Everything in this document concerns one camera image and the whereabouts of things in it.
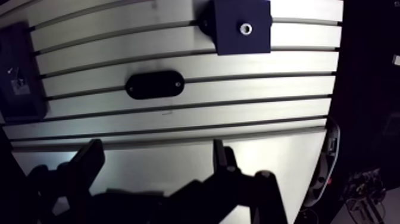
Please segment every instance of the black cable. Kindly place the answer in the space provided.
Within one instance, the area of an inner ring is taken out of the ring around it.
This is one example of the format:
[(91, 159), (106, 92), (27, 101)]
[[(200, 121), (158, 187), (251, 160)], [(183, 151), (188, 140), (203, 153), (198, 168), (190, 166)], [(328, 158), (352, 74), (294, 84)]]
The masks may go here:
[(352, 215), (351, 212), (350, 212), (350, 209), (349, 209), (349, 206), (348, 206), (348, 202), (349, 202), (350, 200), (354, 200), (354, 201), (356, 201), (356, 202), (357, 202), (357, 200), (354, 199), (354, 198), (350, 198), (350, 199), (347, 199), (347, 201), (346, 201), (345, 204), (346, 204), (347, 212), (349, 213), (351, 219), (353, 220), (353, 222), (354, 222), (355, 224), (358, 224), (358, 222), (355, 220), (355, 218), (353, 217), (353, 215)]

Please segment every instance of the metal wall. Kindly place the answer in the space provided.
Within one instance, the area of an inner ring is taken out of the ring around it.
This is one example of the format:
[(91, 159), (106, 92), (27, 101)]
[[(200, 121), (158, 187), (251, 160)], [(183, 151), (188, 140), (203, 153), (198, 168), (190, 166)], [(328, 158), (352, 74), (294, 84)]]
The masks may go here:
[[(5, 125), (15, 147), (154, 141), (324, 126), (343, 2), (271, 2), (271, 54), (216, 56), (193, 26), (207, 0), (11, 0), (0, 27), (27, 21), (49, 113)], [(135, 73), (173, 69), (183, 93), (133, 100)]]

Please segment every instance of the bolt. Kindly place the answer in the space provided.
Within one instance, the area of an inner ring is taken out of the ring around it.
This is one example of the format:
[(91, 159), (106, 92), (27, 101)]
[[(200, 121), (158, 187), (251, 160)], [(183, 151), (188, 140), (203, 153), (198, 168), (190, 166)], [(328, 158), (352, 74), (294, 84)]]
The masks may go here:
[(234, 166), (229, 166), (226, 168), (228, 171), (230, 172), (234, 172), (236, 170), (236, 168)]
[(269, 178), (270, 175), (271, 175), (271, 173), (270, 173), (270, 172), (263, 171), (263, 172), (261, 172), (261, 175), (263, 175), (263, 176), (266, 177), (266, 178)]

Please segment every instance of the cable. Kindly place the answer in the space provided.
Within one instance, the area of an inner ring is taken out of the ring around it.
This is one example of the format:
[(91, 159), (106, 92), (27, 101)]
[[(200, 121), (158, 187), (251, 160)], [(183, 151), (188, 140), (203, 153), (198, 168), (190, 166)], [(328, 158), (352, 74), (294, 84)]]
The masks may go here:
[(349, 198), (349, 199), (347, 199), (346, 200), (346, 209), (347, 209), (347, 212), (349, 213), (349, 216), (351, 217), (351, 219), (353, 220), (353, 222), (355, 223), (355, 224), (358, 224), (358, 222), (355, 220), (355, 218), (353, 217), (353, 215), (351, 214), (351, 212), (350, 212), (350, 209), (349, 209), (349, 206), (348, 206), (348, 202), (350, 201), (350, 200), (354, 200), (354, 201), (356, 201), (356, 203), (357, 203), (357, 200), (356, 199), (354, 199), (354, 198)]
[(382, 202), (379, 202), (378, 204), (380, 204), (380, 206), (382, 207), (382, 220), (383, 220), (386, 217), (386, 208)]
[(320, 223), (320, 218), (319, 218), (318, 214), (314, 210), (312, 210), (312, 209), (303, 209), (300, 212), (305, 212), (305, 211), (311, 211), (315, 215), (315, 217), (317, 219), (317, 223), (316, 224)]
[[(354, 218), (354, 216), (352, 215), (352, 213), (351, 213), (351, 209), (349, 209), (349, 206), (348, 206), (348, 202), (349, 201), (351, 201), (351, 200), (354, 200), (355, 201), (355, 203), (358, 203), (358, 201), (355, 199), (355, 198), (349, 198), (349, 199), (347, 199), (346, 200), (346, 208), (347, 208), (347, 212), (349, 213), (349, 215), (350, 215), (350, 217), (351, 217), (351, 219), (353, 220), (353, 222), (355, 223), (355, 224), (358, 224), (358, 222), (355, 220), (355, 218)], [(380, 206), (382, 207), (382, 215), (381, 215), (381, 217), (382, 217), (382, 220), (386, 217), (386, 208), (385, 208), (385, 205), (383, 205), (383, 203), (382, 202), (379, 202), (379, 204), (380, 204)]]

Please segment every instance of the dark background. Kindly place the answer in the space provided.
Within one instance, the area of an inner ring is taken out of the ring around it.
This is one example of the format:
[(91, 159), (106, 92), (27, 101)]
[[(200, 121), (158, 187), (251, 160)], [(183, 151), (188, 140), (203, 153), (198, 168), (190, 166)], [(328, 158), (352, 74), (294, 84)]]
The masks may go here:
[(332, 184), (314, 210), (330, 223), (343, 205), (349, 172), (381, 168), (386, 189), (400, 186), (400, 2), (344, 0), (342, 43), (330, 115), (341, 128)]

